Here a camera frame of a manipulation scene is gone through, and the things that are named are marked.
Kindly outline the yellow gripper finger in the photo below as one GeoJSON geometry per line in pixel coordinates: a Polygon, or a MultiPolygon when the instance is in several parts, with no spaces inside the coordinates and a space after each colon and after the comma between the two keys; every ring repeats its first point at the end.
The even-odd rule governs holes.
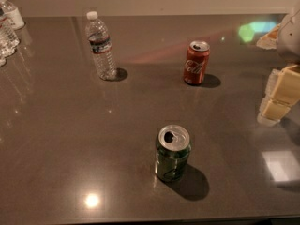
{"type": "Polygon", "coordinates": [[[289,64],[282,70],[273,69],[269,75],[257,121],[271,127],[300,100],[300,66],[289,64]]]}
{"type": "Polygon", "coordinates": [[[267,34],[259,38],[256,46],[262,49],[271,50],[277,47],[278,30],[280,25],[277,24],[267,34]]]}

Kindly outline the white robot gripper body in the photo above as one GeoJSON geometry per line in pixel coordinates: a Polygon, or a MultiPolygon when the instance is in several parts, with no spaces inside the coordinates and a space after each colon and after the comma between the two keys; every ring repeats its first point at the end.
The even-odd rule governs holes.
{"type": "Polygon", "coordinates": [[[287,63],[300,64],[300,1],[281,21],[277,52],[287,63]]]}

